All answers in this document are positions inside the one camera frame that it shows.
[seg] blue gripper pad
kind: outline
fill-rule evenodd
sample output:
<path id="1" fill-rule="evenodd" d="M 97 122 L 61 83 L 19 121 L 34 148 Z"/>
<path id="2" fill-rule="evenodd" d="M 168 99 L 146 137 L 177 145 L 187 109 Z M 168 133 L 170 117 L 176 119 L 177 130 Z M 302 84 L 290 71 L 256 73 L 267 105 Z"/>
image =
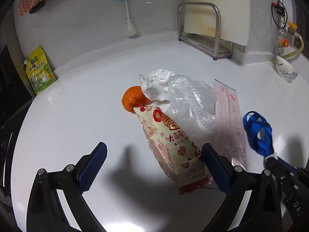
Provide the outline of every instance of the blue gripper pad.
<path id="1" fill-rule="evenodd" d="M 107 147 L 103 142 L 100 142 L 95 148 L 92 157 L 89 159 L 88 163 L 85 165 L 84 169 L 78 175 L 78 191 L 82 194 L 88 191 L 96 178 L 98 172 L 100 171 L 104 161 L 107 157 Z"/>
<path id="2" fill-rule="evenodd" d="M 209 172 L 211 173 L 214 181 L 216 182 L 219 190 L 224 192 L 226 195 L 229 195 L 231 192 L 230 186 L 230 176 L 225 170 L 224 166 L 219 160 L 219 156 L 214 154 L 214 149 L 209 143 L 206 143 L 202 147 L 202 158 L 207 166 Z"/>

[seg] black cable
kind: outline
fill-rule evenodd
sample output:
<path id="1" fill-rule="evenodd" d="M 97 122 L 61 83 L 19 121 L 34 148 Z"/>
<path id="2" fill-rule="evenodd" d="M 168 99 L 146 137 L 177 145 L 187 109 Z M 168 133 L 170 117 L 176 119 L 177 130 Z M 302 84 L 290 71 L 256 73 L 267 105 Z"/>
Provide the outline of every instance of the black cable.
<path id="1" fill-rule="evenodd" d="M 273 5 L 273 4 L 271 4 L 271 15 L 272 15 L 272 19 L 273 19 L 273 21 L 275 22 L 276 26 L 277 26 L 279 29 L 284 29 L 285 26 L 286 26 L 286 24 L 288 23 L 288 12 L 287 12 L 287 10 L 286 10 L 286 8 L 285 8 L 285 6 L 283 5 L 282 2 L 278 1 L 278 3 L 281 3 L 281 5 L 282 5 L 282 7 L 284 8 L 284 11 L 285 11 L 285 13 L 286 13 L 286 20 L 285 20 L 284 26 L 283 26 L 283 27 L 279 27 L 279 25 L 277 24 L 277 22 L 276 22 L 276 20 L 275 20 L 275 18 L 274 18 L 274 16 L 273 16 L 273 7 L 274 7 L 274 5 Z"/>

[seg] green and yellow bag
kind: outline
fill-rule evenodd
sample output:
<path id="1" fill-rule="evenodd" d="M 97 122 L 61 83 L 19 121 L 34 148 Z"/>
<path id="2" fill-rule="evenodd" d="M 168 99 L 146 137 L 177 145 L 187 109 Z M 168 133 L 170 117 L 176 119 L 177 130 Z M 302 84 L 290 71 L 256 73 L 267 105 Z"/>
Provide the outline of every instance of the green and yellow bag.
<path id="1" fill-rule="evenodd" d="M 26 62 L 26 73 L 36 95 L 56 81 L 41 47 L 36 48 Z"/>

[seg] blue ribbon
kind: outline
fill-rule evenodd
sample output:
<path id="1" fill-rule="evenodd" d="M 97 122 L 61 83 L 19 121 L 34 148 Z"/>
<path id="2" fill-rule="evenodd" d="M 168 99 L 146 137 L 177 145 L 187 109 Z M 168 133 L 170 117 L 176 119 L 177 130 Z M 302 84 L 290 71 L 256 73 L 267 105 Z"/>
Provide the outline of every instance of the blue ribbon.
<path id="1" fill-rule="evenodd" d="M 250 147 L 263 157 L 273 154 L 272 129 L 270 124 L 260 114 L 254 111 L 248 112 L 243 117 L 243 123 Z M 261 130 L 264 130 L 264 140 L 257 137 Z"/>

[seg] metal screw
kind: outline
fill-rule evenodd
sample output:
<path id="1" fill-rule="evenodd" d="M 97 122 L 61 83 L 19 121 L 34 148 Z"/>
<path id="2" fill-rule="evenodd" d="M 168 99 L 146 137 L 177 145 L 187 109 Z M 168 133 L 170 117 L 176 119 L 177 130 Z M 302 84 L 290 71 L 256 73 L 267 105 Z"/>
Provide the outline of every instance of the metal screw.
<path id="1" fill-rule="evenodd" d="M 67 165 L 67 166 L 65 167 L 65 169 L 66 169 L 68 172 L 71 172 L 71 171 L 74 169 L 74 166 L 73 166 L 72 164 L 70 164 L 70 165 Z"/>
<path id="2" fill-rule="evenodd" d="M 267 170 L 267 169 L 264 171 L 264 173 L 265 173 L 267 176 L 270 176 L 270 175 L 271 175 L 270 171 Z"/>
<path id="3" fill-rule="evenodd" d="M 38 170 L 38 175 L 42 175 L 45 172 L 45 170 L 43 168 Z"/>
<path id="4" fill-rule="evenodd" d="M 236 172 L 242 172 L 242 170 L 243 170 L 243 168 L 241 167 L 241 166 L 236 166 L 236 167 L 234 167 L 234 169 L 235 169 L 235 171 Z"/>

